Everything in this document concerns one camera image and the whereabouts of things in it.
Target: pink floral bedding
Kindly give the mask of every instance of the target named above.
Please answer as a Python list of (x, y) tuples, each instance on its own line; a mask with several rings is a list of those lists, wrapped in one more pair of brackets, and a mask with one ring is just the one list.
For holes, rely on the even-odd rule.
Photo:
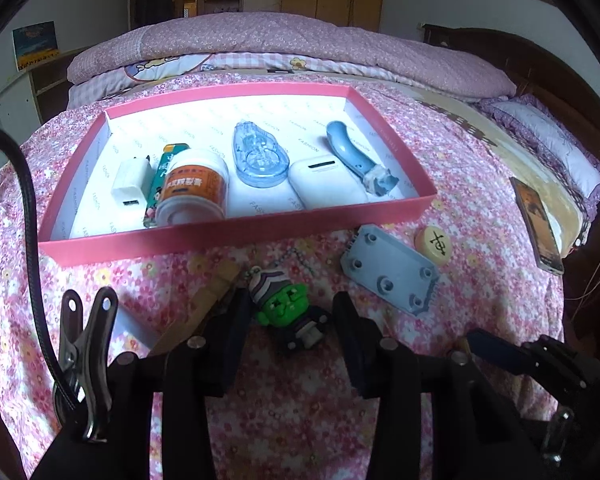
[[(118, 101), (175, 89), (276, 80), (278, 76), (190, 74)], [(536, 267), (522, 216), (509, 185), (509, 170), (484, 143), (445, 116), (382, 83), (352, 82), (320, 75), (298, 81), (333, 82), (356, 88), (398, 131), (440, 190), (418, 222), (386, 225), (412, 244), (426, 224), (443, 228), (454, 248), (441, 269), (430, 311), (407, 316), (350, 282), (339, 269), (352, 232), (335, 232), (244, 248), (218, 248), (103, 262), (61, 269), (41, 257), (46, 320), (57, 347), (59, 305), (74, 288), (88, 310), (100, 286), (113, 286), (124, 307), (156, 330), (163, 330), (187, 299), (202, 286), (222, 258), (245, 267), (267, 264), (288, 252), (282, 266), (308, 283), (315, 304), (330, 307), (338, 290), (348, 290), (358, 310), (382, 331), (414, 351), (444, 354), (458, 336), (480, 326), (517, 344), (548, 334), (562, 335), (561, 279)], [(38, 197), (38, 221), (59, 175), (98, 113), (111, 101), (60, 114), (24, 146)], [(0, 170), (0, 410), (20, 449), (28, 474), (58, 430), (51, 381), (33, 329), (25, 274), (23, 213), (11, 168)], [(139, 352), (132, 338), (117, 340)], [(555, 403), (530, 379), (495, 379), (523, 415), (548, 417)], [(337, 339), (332, 333), (315, 351), (291, 359), (275, 354), (267, 333), (252, 326), (235, 385), (223, 399), (208, 399), (212, 450), (220, 479), (363, 478), (374, 435), (377, 403), (357, 397), (349, 384)], [(430, 471), (430, 405), (423, 404), (423, 472)], [(159, 398), (154, 430), (160, 428)], [(152, 477), (160, 478), (160, 437), (151, 444)]]
[(473, 54), (281, 12), (205, 14), (137, 28), (79, 54), (67, 79), (80, 84), (131, 63), (200, 52), (297, 54), (379, 67), (464, 98), (516, 92), (502, 70)]

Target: metal clip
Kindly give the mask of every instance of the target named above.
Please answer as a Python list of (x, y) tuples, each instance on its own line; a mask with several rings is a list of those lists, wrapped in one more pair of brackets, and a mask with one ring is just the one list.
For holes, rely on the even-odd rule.
[[(62, 296), (58, 361), (76, 396), (80, 389), (84, 392), (88, 415), (82, 436), (92, 442), (106, 441), (111, 409), (111, 394), (107, 386), (107, 352), (117, 311), (118, 297), (115, 291), (108, 286), (101, 288), (83, 330), (80, 296), (74, 290), (68, 290)], [(54, 410), (60, 424), (70, 418), (68, 406), (55, 385)]]

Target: dark wooden headboard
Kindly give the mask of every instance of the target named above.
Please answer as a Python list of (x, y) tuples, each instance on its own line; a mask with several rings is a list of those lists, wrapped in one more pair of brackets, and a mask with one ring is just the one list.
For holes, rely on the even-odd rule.
[(600, 97), (569, 65), (532, 41), (490, 28), (424, 25), (424, 41), (470, 52), (507, 73), (517, 94), (532, 93), (600, 159)]

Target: screw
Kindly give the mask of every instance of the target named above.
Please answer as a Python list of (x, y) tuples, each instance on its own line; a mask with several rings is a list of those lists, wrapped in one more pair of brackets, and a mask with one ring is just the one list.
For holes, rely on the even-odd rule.
[(199, 349), (206, 345), (206, 339), (201, 335), (195, 335), (187, 339), (187, 346), (193, 349)]
[(380, 340), (380, 348), (393, 352), (398, 348), (398, 342), (393, 337), (383, 337)]
[(451, 360), (455, 362), (457, 365), (464, 366), (469, 362), (469, 356), (464, 352), (459, 350), (455, 350), (451, 352)]
[(116, 357), (116, 362), (121, 366), (126, 366), (131, 364), (136, 358), (136, 354), (133, 352), (124, 352)]

